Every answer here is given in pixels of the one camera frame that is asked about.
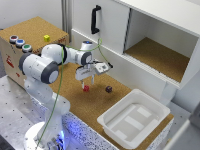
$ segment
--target brown box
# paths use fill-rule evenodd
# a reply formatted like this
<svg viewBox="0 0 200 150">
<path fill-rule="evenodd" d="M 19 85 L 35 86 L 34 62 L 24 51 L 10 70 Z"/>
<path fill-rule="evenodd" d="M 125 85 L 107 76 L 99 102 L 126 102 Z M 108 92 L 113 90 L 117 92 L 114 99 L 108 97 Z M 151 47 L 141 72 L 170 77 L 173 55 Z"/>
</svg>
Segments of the brown box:
<svg viewBox="0 0 200 150">
<path fill-rule="evenodd" d="M 35 17 L 0 31 L 0 50 L 7 75 L 20 86 L 24 87 L 26 77 L 19 70 L 19 59 L 23 55 L 22 49 L 10 44 L 10 36 L 17 35 L 32 46 L 32 53 L 40 54 L 42 48 L 48 44 L 69 44 L 66 32 L 43 20 Z M 44 41 L 44 35 L 50 36 L 50 41 Z"/>
</svg>

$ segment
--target cabinet handle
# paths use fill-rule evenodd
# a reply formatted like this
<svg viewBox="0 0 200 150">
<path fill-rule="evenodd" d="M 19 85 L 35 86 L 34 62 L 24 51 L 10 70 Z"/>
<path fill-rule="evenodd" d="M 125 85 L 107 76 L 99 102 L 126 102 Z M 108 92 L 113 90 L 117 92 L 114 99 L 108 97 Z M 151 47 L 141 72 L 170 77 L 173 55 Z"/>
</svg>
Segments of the cabinet handle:
<svg viewBox="0 0 200 150">
<path fill-rule="evenodd" d="M 96 5 L 96 8 L 92 10 L 92 24 L 91 24 L 92 34 L 96 34 L 100 31 L 98 28 L 96 28 L 96 12 L 98 10 L 101 10 L 101 7 L 98 5 Z"/>
</svg>

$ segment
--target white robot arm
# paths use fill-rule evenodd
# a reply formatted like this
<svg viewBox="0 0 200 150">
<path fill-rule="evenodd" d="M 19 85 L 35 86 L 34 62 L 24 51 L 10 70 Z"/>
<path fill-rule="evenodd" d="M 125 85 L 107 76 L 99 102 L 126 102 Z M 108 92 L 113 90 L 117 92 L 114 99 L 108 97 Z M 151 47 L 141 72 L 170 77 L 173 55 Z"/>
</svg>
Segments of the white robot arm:
<svg viewBox="0 0 200 150">
<path fill-rule="evenodd" d="M 61 65 L 62 61 L 63 64 L 67 64 L 68 62 L 79 64 L 81 67 L 78 67 L 76 70 L 76 79 L 82 81 L 92 76 L 92 82 L 94 82 L 95 74 L 100 75 L 110 69 L 106 63 L 101 63 L 93 59 L 92 52 L 88 51 L 91 49 L 92 43 L 89 41 L 84 41 L 82 43 L 81 51 L 66 48 L 64 45 L 60 44 L 50 44 L 42 49 L 41 57 L 35 54 L 25 53 L 20 58 L 19 68 L 27 76 L 24 84 L 25 90 L 32 99 L 39 101 L 48 108 L 45 113 L 45 124 L 34 138 L 36 144 L 47 125 L 56 100 L 56 93 L 52 91 L 48 84 L 56 81 L 59 74 L 58 65 Z M 69 109 L 69 101 L 59 96 L 51 121 L 48 123 L 46 132 L 39 145 L 41 150 L 51 150 L 51 147 L 55 149 L 55 139 L 57 139 L 57 135 L 61 135 L 63 130 L 62 115 L 68 113 Z M 65 143 L 63 139 L 61 147 L 64 150 L 66 149 Z"/>
</svg>

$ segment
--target wooden shelf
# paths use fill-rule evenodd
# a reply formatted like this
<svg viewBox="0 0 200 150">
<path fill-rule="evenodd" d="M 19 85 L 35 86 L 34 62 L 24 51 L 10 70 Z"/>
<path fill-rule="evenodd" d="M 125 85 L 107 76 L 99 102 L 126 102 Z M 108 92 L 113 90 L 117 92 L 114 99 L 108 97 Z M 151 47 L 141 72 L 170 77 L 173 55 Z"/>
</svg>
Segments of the wooden shelf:
<svg viewBox="0 0 200 150">
<path fill-rule="evenodd" d="M 125 53 L 178 82 L 181 82 L 190 60 L 149 38 L 144 38 Z"/>
</svg>

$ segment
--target empty white tray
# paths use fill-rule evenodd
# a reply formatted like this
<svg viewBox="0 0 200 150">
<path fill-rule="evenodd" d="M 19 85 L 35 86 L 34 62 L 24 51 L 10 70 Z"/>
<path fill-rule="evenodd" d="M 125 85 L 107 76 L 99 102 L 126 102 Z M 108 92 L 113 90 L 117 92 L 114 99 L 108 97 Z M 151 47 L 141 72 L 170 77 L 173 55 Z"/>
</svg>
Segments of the empty white tray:
<svg viewBox="0 0 200 150">
<path fill-rule="evenodd" d="M 97 121 L 105 133 L 126 149 L 137 148 L 170 113 L 170 109 L 135 89 Z"/>
</svg>

